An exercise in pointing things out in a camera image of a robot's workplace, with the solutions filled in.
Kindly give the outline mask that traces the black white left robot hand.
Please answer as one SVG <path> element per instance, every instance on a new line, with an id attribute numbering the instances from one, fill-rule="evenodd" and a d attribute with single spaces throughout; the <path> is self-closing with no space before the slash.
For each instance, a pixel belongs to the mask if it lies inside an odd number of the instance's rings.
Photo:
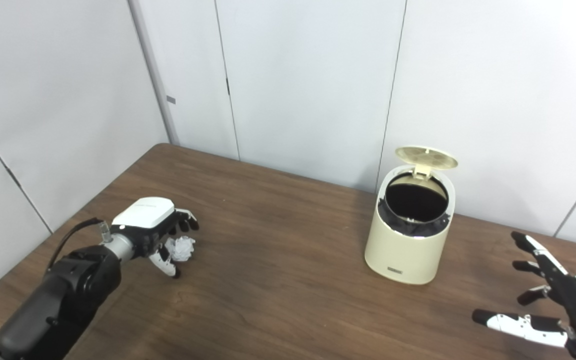
<path id="1" fill-rule="evenodd" d="M 122 264 L 137 258 L 149 259 L 166 276 L 178 279 L 177 262 L 190 259 L 194 240 L 186 235 L 200 228 L 197 217 L 163 197 L 143 197 L 114 217 L 110 239 L 103 246 Z"/>

